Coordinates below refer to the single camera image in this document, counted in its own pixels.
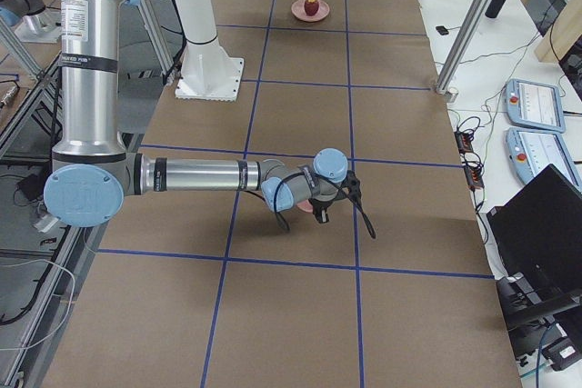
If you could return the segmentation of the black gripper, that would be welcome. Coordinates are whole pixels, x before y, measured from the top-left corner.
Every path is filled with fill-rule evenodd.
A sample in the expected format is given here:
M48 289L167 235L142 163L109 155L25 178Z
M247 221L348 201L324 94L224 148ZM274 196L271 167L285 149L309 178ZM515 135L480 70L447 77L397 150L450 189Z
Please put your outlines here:
M334 198L327 200L321 200L316 198L311 199L311 205L313 208L312 213L320 224L326 224L329 222L327 209L333 204L334 201L335 201Z

